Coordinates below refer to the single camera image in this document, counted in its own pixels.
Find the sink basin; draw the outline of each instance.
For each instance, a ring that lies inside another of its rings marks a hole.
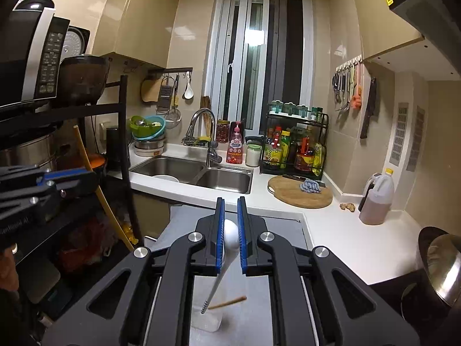
[[[165,174],[173,176],[182,183],[191,183],[192,180],[205,168],[205,164],[199,161],[176,159],[174,157],[159,157],[148,160],[131,171],[146,176]]]
[[[173,176],[182,183],[207,187],[222,191],[249,194],[253,171],[230,166],[216,166],[207,168],[205,163],[174,157],[159,157],[150,159],[132,170],[134,173],[146,176],[165,174]]]
[[[207,169],[197,180],[196,185],[209,189],[249,194],[252,180],[252,171],[217,167]]]

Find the brown stick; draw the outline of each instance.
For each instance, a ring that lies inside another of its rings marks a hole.
[[[89,172],[92,172],[93,169],[91,168],[91,164],[90,164],[90,162],[88,160],[88,155],[86,153],[84,142],[82,140],[82,136],[80,135],[80,130],[78,129],[77,125],[74,126],[74,133],[75,133],[75,138],[77,139],[77,143],[78,143],[78,151],[80,153],[81,159],[84,162],[85,169],[87,171],[89,171]],[[104,194],[102,193],[101,187],[99,185],[96,188],[96,196],[98,197],[99,203],[101,203],[101,205],[102,205],[102,207],[104,209],[104,212],[105,212],[106,216],[109,218],[109,222],[110,222],[111,226],[114,228],[114,230],[117,233],[118,237],[123,241],[123,243],[125,243],[125,246],[130,251],[134,251],[135,248],[133,247],[131,242],[128,240],[128,238],[126,237],[126,235],[125,235],[124,231],[122,230],[120,224],[118,223],[117,219],[115,218],[115,215],[112,212],[112,210],[111,210],[111,208],[109,206],[109,203],[107,202]]]
[[[215,308],[230,306],[230,305],[235,304],[235,303],[243,302],[244,300],[247,300],[247,297],[245,295],[243,295],[242,297],[238,297],[238,298],[232,299],[230,301],[224,302],[224,303],[217,304],[215,306],[210,306],[210,307],[208,307],[208,309],[209,310],[214,310]]]

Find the blue cloth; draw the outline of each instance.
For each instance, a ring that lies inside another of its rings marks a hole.
[[[320,194],[320,187],[319,184],[312,179],[306,179],[303,183],[299,185],[299,188],[304,191],[308,192],[309,194]]]

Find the brown liquid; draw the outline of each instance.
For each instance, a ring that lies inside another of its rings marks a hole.
[[[390,204],[379,204],[368,198],[360,212],[359,219],[366,225],[381,225],[389,212]]]

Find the chrome faucet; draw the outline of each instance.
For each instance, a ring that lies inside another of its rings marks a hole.
[[[209,168],[211,167],[211,162],[215,162],[219,164],[223,160],[223,158],[219,156],[218,153],[216,152],[216,148],[218,147],[218,142],[215,141],[215,130],[214,130],[216,127],[216,119],[211,109],[200,108],[198,111],[194,113],[194,115],[190,119],[190,125],[189,125],[189,128],[187,129],[187,133],[183,141],[184,140],[191,141],[192,139],[194,141],[196,140],[194,137],[195,123],[197,122],[197,119],[199,118],[199,116],[203,113],[209,113],[211,116],[211,141],[208,142],[208,152],[207,152],[207,161],[206,161],[206,165]]]

